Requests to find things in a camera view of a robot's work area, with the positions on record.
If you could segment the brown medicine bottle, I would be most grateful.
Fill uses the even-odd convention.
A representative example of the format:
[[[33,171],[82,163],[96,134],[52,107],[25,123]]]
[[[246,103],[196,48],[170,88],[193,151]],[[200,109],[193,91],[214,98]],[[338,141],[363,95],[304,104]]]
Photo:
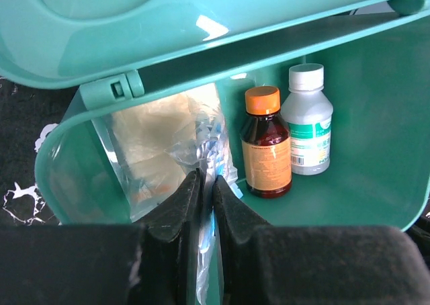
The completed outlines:
[[[278,198],[292,187],[291,135],[280,114],[279,89],[247,90],[245,108],[241,144],[247,188],[263,199]]]

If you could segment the beige bandage bag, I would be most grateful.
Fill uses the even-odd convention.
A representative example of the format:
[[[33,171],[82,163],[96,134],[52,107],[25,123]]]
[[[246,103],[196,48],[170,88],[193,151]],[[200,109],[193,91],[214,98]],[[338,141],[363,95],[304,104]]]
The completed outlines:
[[[185,173],[167,149],[192,121],[189,99],[168,96],[104,115],[94,126],[136,222],[179,187]]]

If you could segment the blue mask clear bag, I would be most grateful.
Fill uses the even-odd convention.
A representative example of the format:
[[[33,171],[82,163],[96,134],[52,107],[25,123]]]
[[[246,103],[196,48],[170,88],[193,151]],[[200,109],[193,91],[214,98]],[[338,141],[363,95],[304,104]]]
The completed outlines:
[[[238,171],[232,161],[228,130],[224,116],[199,114],[196,119],[178,131],[166,153],[189,173],[199,169],[203,179],[202,213],[198,238],[198,265],[196,299],[198,304],[207,303],[209,269],[216,244],[216,223],[212,205],[212,186],[217,176],[222,176],[233,194],[243,197],[237,185]]]

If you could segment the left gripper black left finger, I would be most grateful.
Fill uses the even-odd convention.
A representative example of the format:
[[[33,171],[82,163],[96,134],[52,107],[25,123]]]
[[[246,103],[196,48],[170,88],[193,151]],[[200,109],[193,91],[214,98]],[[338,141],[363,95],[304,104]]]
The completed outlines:
[[[202,176],[134,224],[1,228],[2,304],[193,304]]]

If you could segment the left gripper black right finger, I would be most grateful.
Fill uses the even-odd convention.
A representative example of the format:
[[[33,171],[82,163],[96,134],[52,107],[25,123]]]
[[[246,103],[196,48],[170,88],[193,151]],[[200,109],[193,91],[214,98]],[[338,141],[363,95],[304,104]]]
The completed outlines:
[[[428,304],[429,270],[389,226],[274,226],[212,188],[222,304]]]

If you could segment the white medicine bottle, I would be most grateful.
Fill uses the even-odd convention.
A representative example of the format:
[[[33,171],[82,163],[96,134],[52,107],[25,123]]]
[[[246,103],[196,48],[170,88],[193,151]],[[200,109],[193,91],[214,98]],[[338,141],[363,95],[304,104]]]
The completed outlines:
[[[304,63],[289,68],[290,94],[281,116],[290,127],[292,172],[318,175],[330,165],[333,105],[323,93],[324,66]]]

